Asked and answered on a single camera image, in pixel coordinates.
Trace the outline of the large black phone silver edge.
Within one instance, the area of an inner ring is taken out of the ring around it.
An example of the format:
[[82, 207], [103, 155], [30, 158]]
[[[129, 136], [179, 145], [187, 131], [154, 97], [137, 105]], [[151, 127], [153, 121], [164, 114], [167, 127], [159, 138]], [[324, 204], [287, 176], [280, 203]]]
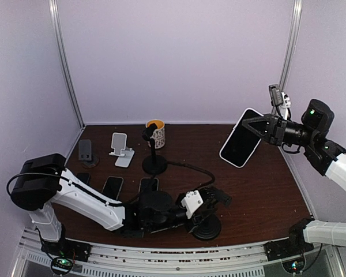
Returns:
[[159, 180], [154, 178], [152, 181], [150, 178], [142, 178], [140, 180], [139, 193], [149, 193], [158, 191], [159, 189]]

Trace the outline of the white folding phone stand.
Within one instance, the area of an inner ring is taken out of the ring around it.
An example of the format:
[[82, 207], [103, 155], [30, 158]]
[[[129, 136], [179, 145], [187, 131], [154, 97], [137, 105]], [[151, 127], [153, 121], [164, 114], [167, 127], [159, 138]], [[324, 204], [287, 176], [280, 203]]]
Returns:
[[135, 154], [134, 149], [127, 146], [127, 134], [114, 132], [111, 137], [110, 156], [116, 156], [116, 167], [128, 168]]

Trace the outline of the black stand with white pad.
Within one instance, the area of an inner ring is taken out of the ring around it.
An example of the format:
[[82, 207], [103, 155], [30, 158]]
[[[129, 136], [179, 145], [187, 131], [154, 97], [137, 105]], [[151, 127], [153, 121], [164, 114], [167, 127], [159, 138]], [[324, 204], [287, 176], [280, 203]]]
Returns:
[[192, 236], [200, 241], [211, 241], [221, 233], [221, 221], [215, 215], [209, 215], [197, 228], [192, 232]]

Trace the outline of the small black phone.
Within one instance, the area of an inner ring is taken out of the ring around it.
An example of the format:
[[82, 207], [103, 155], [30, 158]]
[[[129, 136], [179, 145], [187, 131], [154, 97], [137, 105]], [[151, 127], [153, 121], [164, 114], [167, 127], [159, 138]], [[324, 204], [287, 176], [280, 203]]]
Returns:
[[91, 174], [90, 173], [77, 173], [76, 178], [79, 179], [82, 183], [89, 185]]

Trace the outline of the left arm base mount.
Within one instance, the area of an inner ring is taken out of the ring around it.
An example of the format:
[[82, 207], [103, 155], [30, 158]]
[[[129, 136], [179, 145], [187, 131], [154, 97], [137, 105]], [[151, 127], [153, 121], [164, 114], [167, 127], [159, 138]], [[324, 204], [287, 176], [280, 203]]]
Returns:
[[53, 274], [64, 276], [70, 273], [76, 261], [87, 262], [91, 252], [91, 244], [69, 240], [65, 237], [65, 226], [61, 225], [61, 236], [58, 242], [44, 240], [38, 230], [41, 251], [51, 260], [50, 269]]

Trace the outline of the black round-base phone stand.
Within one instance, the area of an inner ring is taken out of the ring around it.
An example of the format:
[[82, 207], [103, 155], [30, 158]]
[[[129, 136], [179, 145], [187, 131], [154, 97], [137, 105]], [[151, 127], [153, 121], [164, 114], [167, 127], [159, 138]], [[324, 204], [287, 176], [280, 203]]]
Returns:
[[150, 144], [151, 154], [147, 156], [142, 162], [142, 169], [147, 174], [161, 174], [167, 169], [167, 160], [156, 154], [155, 139], [153, 138], [154, 131], [157, 130], [155, 123], [150, 124], [142, 133], [142, 138]]

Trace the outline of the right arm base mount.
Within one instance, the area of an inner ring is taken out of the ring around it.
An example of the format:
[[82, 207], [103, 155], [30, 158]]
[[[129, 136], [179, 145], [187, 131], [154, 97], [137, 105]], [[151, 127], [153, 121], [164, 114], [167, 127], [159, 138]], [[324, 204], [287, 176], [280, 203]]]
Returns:
[[303, 219], [289, 228], [288, 237], [269, 241], [264, 245], [268, 261], [283, 260], [283, 268], [289, 274], [301, 274], [306, 269], [305, 253], [314, 245], [304, 240], [303, 230], [311, 220]]

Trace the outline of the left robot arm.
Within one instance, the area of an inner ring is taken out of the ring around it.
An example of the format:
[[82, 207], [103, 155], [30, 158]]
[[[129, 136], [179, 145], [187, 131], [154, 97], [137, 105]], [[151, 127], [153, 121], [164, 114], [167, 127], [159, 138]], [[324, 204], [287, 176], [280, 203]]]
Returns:
[[71, 243], [62, 236], [64, 228], [52, 204], [59, 204], [92, 219], [108, 231], [124, 237], [142, 238], [145, 234], [184, 226], [198, 240], [209, 241], [221, 232], [221, 221], [215, 215], [216, 204], [229, 206], [232, 198], [213, 183], [211, 172], [196, 166], [164, 162], [210, 176], [210, 181], [179, 194], [174, 200], [158, 189], [156, 174], [144, 178], [138, 193], [122, 202], [96, 191], [82, 182], [65, 166], [65, 157], [51, 154], [27, 160], [19, 174], [11, 177], [6, 191], [11, 201], [26, 210], [42, 238], [58, 256], [71, 252]]

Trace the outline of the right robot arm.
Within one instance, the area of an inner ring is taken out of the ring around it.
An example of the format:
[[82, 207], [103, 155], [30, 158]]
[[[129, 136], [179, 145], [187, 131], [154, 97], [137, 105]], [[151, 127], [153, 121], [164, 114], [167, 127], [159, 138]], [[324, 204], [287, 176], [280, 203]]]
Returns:
[[[268, 144], [303, 148], [311, 166], [346, 192], [346, 149], [326, 137], [334, 112], [324, 102], [311, 99], [301, 120], [297, 123], [265, 114], [244, 119], [242, 126]], [[284, 250], [295, 255], [313, 243], [346, 247], [346, 223], [303, 219], [289, 229]]]

